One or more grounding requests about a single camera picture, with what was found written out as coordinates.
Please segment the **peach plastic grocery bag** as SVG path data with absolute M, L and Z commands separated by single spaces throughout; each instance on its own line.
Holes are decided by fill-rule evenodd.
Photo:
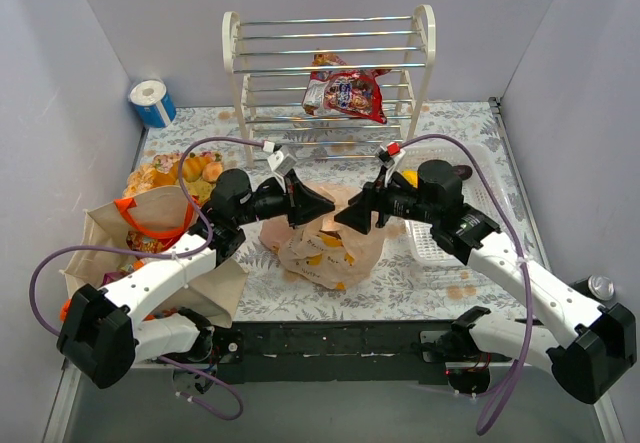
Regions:
M 402 230 L 388 224 L 364 235 L 334 216 L 331 212 L 296 228 L 284 216 L 272 218 L 262 223 L 259 239 L 288 272 L 327 289 L 346 290 L 369 277 L 386 240 Z

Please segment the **canvas tote bag orange handles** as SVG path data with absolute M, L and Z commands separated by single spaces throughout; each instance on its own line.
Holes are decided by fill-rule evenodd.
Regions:
M 195 221 L 195 213 L 178 186 L 163 186 L 130 198 L 115 200 L 87 211 L 82 243 L 91 247 L 160 253 L 157 237 L 146 231 L 175 232 L 185 230 Z M 77 251 L 63 271 L 67 292 L 73 295 L 89 284 L 100 288 L 139 269 L 146 261 L 131 255 L 109 252 Z M 248 278 L 247 272 L 229 259 L 216 269 L 193 279 L 154 310 L 155 316 L 180 309 L 191 309 L 216 326 L 229 328 Z

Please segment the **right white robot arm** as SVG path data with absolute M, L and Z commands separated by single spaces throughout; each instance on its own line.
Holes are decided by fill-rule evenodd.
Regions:
M 619 303 L 606 307 L 582 295 L 535 262 L 522 271 L 525 260 L 514 239 L 466 203 L 462 188 L 451 164 L 429 160 L 419 166 L 415 185 L 399 173 L 381 173 L 335 220 L 362 234 L 389 217 L 426 223 L 445 253 L 532 306 L 532 328 L 476 306 L 428 344 L 428 351 L 460 359 L 479 353 L 516 359 L 528 342 L 527 364 L 550 373 L 578 401 L 596 403 L 637 361 L 635 316 Z

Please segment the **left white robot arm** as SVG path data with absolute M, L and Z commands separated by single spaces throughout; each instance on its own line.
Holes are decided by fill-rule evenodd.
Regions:
M 168 251 L 132 274 L 70 300 L 58 350 L 100 389 L 118 382 L 136 363 L 165 355 L 201 363 L 213 352 L 214 326 L 191 309 L 153 318 L 167 299 L 230 259 L 244 243 L 243 225 L 284 216 L 301 226 L 334 210 L 294 171 L 257 188 L 240 169 L 224 171 L 194 223 Z

